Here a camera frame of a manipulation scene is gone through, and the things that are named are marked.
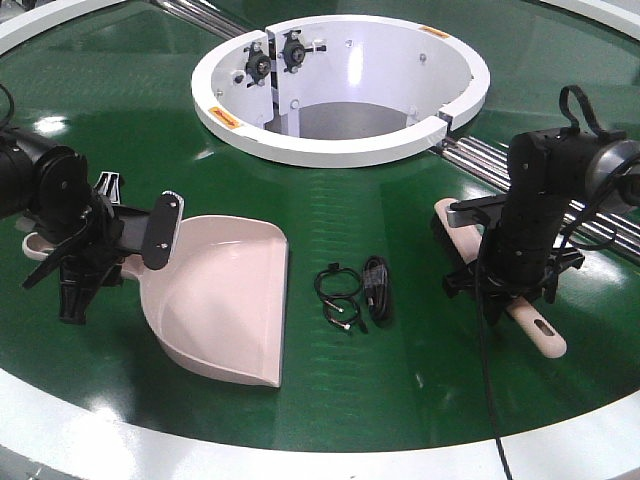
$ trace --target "white cylindrical bin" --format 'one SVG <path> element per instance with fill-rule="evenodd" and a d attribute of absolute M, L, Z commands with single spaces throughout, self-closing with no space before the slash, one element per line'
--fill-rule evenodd
<path fill-rule="evenodd" d="M 432 27 L 366 15 L 289 20 L 229 40 L 196 66 L 196 112 L 261 158 L 361 167 L 436 145 L 484 103 L 489 70 Z"/>

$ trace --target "pink dustpan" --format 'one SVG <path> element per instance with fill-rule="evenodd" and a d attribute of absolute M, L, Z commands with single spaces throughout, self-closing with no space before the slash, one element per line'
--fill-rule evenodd
<path fill-rule="evenodd" d="M 47 245 L 23 242 L 37 260 Z M 169 264 L 128 257 L 123 276 L 140 283 L 142 309 L 164 351 L 205 377 L 280 386 L 287 240 L 273 224 L 206 215 L 183 220 Z"/>

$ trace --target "white circular frame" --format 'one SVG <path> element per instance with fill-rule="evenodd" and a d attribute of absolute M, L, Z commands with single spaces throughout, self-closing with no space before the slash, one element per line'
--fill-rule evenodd
<path fill-rule="evenodd" d="M 0 54 L 48 28 L 119 1 L 57 0 L 20 15 L 0 24 Z M 573 3 L 592 7 L 605 2 Z M 594 16 L 597 20 L 608 22 L 611 10 L 606 5 L 595 12 L 603 12 Z M 0 474 L 8 479 L 417 480 L 428 476 L 494 480 L 503 475 L 491 440 L 405 452 L 270 451 L 192 440 L 108 420 L 2 369 L 0 392 Z M 631 480 L 640 478 L 639 425 L 640 391 L 503 441 L 520 479 Z"/>
<path fill-rule="evenodd" d="M 255 42 L 261 44 L 265 54 L 269 40 L 274 40 L 277 49 L 280 50 L 284 34 L 297 29 L 302 29 L 303 33 L 312 30 L 321 35 L 322 42 L 329 44 L 326 55 L 333 57 L 324 62 L 329 74 L 325 73 L 323 67 L 313 69 L 316 65 L 306 65 L 310 57 L 318 55 L 314 53 L 307 55 L 305 64 L 296 75 L 285 73 L 284 60 L 280 58 L 275 60 L 274 71 L 278 74 L 280 91 L 274 92 L 273 98 L 269 77 L 265 79 L 265 85 L 262 87 L 246 88 L 246 83 L 251 81 L 250 78 L 245 79 L 240 86 L 232 85 L 230 78 L 244 70 L 248 57 L 245 52 Z M 325 100 L 335 97 L 332 95 L 332 89 L 324 88 L 317 77 L 325 75 L 324 78 L 328 79 L 336 74 L 336 70 L 342 67 L 347 69 L 353 64 L 353 62 L 349 64 L 350 59 L 345 54 L 345 49 L 338 45 L 344 44 L 344 38 L 350 38 L 350 35 L 366 39 L 362 41 L 363 43 L 383 42 L 385 37 L 380 38 L 382 32 L 387 34 L 393 32 L 393 35 L 387 35 L 386 38 L 402 38 L 398 42 L 398 48 L 385 52 L 381 51 L 382 48 L 360 45 L 372 53 L 361 53 L 364 58 L 359 58 L 360 62 L 364 63 L 360 65 L 361 68 L 369 71 L 377 70 L 380 74 L 374 75 L 374 81 L 361 82 L 358 88 L 352 91 L 348 90 L 348 85 L 340 87 L 339 90 L 342 91 L 344 88 L 345 97 L 353 96 L 357 90 L 355 95 L 368 99 L 375 98 L 376 94 L 383 96 L 385 92 L 394 90 L 393 85 L 389 85 L 384 78 L 385 68 L 392 68 L 390 65 L 385 65 L 385 62 L 395 61 L 399 70 L 409 75 L 414 73 L 420 75 L 421 71 L 430 72 L 432 76 L 441 75 L 446 81 L 432 81 L 430 85 L 429 83 L 425 85 L 420 81 L 422 78 L 416 78 L 416 82 L 410 82 L 409 88 L 413 91 L 409 93 L 414 98 L 428 97 L 434 90 L 441 95 L 441 98 L 435 98 L 436 102 L 441 100 L 436 110 L 429 112 L 428 116 L 425 114 L 424 118 L 420 117 L 417 123 L 385 135 L 352 140 L 318 140 L 274 133 L 255 126 L 256 122 L 253 119 L 243 118 L 254 115 L 251 109 L 259 112 L 263 110 L 260 116 L 266 117 L 272 108 L 272 103 L 276 100 L 280 101 L 280 113 L 283 114 L 283 108 L 290 110 L 290 99 L 283 100 L 282 97 L 292 91 L 303 94 L 305 100 L 314 93 L 324 97 Z M 309 37 L 307 41 L 311 42 L 313 38 L 315 37 Z M 419 67 L 417 52 L 421 51 L 429 57 L 429 65 L 409 69 L 402 57 L 409 55 L 409 52 L 413 54 L 413 50 L 416 50 L 416 53 L 411 61 L 415 66 Z M 435 58 L 434 62 L 431 62 L 431 56 Z M 464 82 L 459 89 L 457 84 L 460 83 L 461 78 Z M 309 84 L 307 88 L 304 86 L 305 82 Z M 384 17 L 327 15 L 271 25 L 265 32 L 259 30 L 248 32 L 217 46 L 202 58 L 194 69 L 191 93 L 202 123 L 217 137 L 240 150 L 289 165 L 345 168 L 400 160 L 438 144 L 445 138 L 448 130 L 464 125 L 480 111 L 489 83 L 489 70 L 484 60 L 468 45 L 444 32 L 417 23 Z M 329 90 L 328 94 L 322 95 L 323 90 Z M 404 88 L 397 88 L 395 91 L 396 94 L 406 97 Z M 234 95 L 233 99 L 228 99 L 230 94 Z M 299 102 L 296 95 L 289 96 L 295 98 L 295 102 Z M 323 102 L 315 100 L 311 103 L 306 102 L 306 105 L 318 103 Z M 405 102 L 401 108 L 409 116 L 411 115 L 412 107 L 409 102 Z"/>

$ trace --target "green conveyor belt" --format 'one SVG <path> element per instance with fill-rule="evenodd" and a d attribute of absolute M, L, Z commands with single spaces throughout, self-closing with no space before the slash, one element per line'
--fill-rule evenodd
<path fill-rule="evenodd" d="M 640 47 L 629 38 L 537 2 L 336 3 L 217 2 L 247 27 L 369 13 L 448 31 L 492 72 L 485 108 L 464 133 L 493 144 L 564 125 L 557 94 L 575 82 L 603 123 L 640 139 Z M 284 231 L 290 269 L 281 389 L 217 382 L 175 365 L 146 324 L 134 282 L 100 291 L 88 325 L 59 323 L 56 278 L 20 288 L 34 264 L 20 251 L 23 234 L 13 219 L 0 223 L 0 367 L 90 410 L 216 442 L 350 452 L 489 438 L 474 305 L 440 288 L 452 265 L 429 223 L 438 199 L 490 188 L 428 152 L 384 166 L 314 170 L 223 143 L 200 124 L 190 93 L 193 67 L 221 41 L 131 2 L 12 50 L 0 59 L 0 81 L 16 98 L 14 124 L 33 128 L 61 117 L 64 129 L 50 135 L 87 155 L 92 178 L 121 172 L 125 203 L 151 207 L 172 189 L 185 197 L 186 216 L 239 215 Z M 371 254 L 389 260 L 394 322 L 347 336 L 325 322 L 313 278 L 329 262 L 360 268 Z M 513 322 L 492 330 L 505 434 L 574 417 L 640 387 L 639 273 L 614 255 L 587 254 L 582 270 L 561 279 L 557 303 L 537 304 L 569 343 L 562 359 L 543 358 Z"/>

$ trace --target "bolt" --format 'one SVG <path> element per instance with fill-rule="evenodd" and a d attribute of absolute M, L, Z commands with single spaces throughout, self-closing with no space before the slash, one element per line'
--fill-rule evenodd
<path fill-rule="evenodd" d="M 271 72 L 271 60 L 261 60 L 258 62 L 256 71 L 263 77 L 269 75 L 269 72 Z"/>
<path fill-rule="evenodd" d="M 291 52 L 291 58 L 296 63 L 302 63 L 305 57 L 305 51 L 303 48 L 294 48 L 293 52 Z"/>

